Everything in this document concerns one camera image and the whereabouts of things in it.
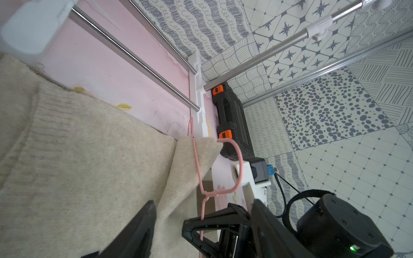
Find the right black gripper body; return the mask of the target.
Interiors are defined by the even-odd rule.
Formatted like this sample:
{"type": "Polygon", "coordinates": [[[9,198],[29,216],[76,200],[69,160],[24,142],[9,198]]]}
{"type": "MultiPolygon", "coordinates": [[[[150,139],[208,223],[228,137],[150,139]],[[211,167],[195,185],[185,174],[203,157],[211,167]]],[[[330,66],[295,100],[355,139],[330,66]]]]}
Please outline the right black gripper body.
{"type": "Polygon", "coordinates": [[[319,200],[293,228],[279,221],[260,200],[251,210],[251,226],[259,258],[391,258],[394,250],[373,220],[330,194],[319,200]]]}

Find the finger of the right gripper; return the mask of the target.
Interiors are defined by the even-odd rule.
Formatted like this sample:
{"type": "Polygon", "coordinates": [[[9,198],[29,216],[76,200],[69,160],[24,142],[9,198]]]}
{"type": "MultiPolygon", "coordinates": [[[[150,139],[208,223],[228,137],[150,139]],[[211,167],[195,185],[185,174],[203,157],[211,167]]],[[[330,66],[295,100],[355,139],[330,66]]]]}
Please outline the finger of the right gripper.
{"type": "Polygon", "coordinates": [[[187,219],[182,236],[206,258],[252,258],[253,232],[251,215],[242,206],[230,203],[227,208],[200,217],[187,219]],[[219,231],[217,242],[202,231],[219,231]]]}

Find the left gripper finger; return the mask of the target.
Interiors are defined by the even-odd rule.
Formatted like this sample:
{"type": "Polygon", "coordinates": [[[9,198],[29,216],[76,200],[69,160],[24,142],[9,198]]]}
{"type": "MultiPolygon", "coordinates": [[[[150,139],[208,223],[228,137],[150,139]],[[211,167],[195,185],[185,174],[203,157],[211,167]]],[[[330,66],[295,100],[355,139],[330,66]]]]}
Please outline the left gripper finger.
{"type": "Polygon", "coordinates": [[[148,201],[105,250],[82,258],[148,258],[156,219],[155,203],[148,201]]]}

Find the beige knitted scarf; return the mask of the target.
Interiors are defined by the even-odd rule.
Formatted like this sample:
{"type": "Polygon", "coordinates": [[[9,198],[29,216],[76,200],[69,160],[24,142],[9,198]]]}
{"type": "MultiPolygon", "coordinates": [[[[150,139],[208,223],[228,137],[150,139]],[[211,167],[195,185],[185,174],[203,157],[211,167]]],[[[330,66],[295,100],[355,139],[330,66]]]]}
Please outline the beige knitted scarf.
{"type": "Polygon", "coordinates": [[[150,256],[198,257],[182,225],[222,146],[174,139],[1,56],[1,257],[106,256],[149,201],[150,256]]]}

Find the pink wire hanger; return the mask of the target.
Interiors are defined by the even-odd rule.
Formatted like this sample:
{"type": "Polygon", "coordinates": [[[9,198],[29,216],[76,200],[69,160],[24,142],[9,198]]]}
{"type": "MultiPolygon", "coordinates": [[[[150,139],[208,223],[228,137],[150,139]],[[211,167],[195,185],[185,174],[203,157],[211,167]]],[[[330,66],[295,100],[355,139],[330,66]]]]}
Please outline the pink wire hanger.
{"type": "MultiPolygon", "coordinates": [[[[237,143],[229,138],[225,138],[225,139],[218,139],[219,143],[229,143],[231,145],[233,145],[234,149],[237,152],[237,155],[239,157],[239,160],[237,162],[238,165],[240,165],[240,170],[239,170],[239,174],[238,174],[238,181],[236,181],[234,187],[230,188],[230,189],[224,189],[224,190],[216,190],[216,191],[212,191],[212,192],[208,192],[205,191],[203,188],[203,176],[201,175],[201,169],[200,169],[200,162],[199,162],[199,157],[198,157],[198,153],[197,153],[197,147],[196,147],[196,141],[195,141],[195,137],[194,137],[194,126],[193,126],[193,119],[190,119],[189,124],[188,124],[188,136],[192,139],[193,141],[193,149],[194,149],[194,156],[195,156],[195,163],[196,163],[196,169],[197,169],[197,173],[198,173],[198,178],[199,178],[199,186],[200,186],[200,190],[201,190],[201,194],[204,195],[204,199],[202,201],[202,207],[201,207],[201,216],[200,218],[203,220],[205,218],[205,204],[206,202],[212,198],[212,197],[219,197],[219,196],[223,196],[225,194],[230,194],[230,193],[234,193],[236,192],[236,190],[239,188],[240,186],[240,181],[243,178],[243,157],[242,157],[242,153],[241,150],[239,148],[239,146],[237,145],[237,143]]],[[[201,238],[204,237],[204,231],[201,232],[201,238]]]]}

